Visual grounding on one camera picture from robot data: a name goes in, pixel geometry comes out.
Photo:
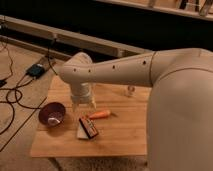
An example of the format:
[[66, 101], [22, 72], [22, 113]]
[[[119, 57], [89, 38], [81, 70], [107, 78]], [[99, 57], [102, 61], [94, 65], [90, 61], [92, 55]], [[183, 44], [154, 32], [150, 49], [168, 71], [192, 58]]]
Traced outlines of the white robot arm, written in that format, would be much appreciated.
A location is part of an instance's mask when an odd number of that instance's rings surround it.
[[80, 52], [59, 76], [76, 103], [91, 96], [91, 83], [149, 87], [149, 171], [213, 171], [213, 52], [163, 50], [100, 63]]

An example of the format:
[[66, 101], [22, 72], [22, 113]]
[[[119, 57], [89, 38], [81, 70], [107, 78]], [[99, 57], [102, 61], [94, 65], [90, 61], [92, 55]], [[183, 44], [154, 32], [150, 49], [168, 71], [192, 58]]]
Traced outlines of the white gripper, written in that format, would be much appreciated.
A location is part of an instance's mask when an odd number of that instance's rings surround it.
[[96, 102], [93, 100], [92, 86], [90, 83], [72, 84], [70, 86], [72, 109], [76, 112], [79, 104], [89, 103], [89, 107], [96, 109]]

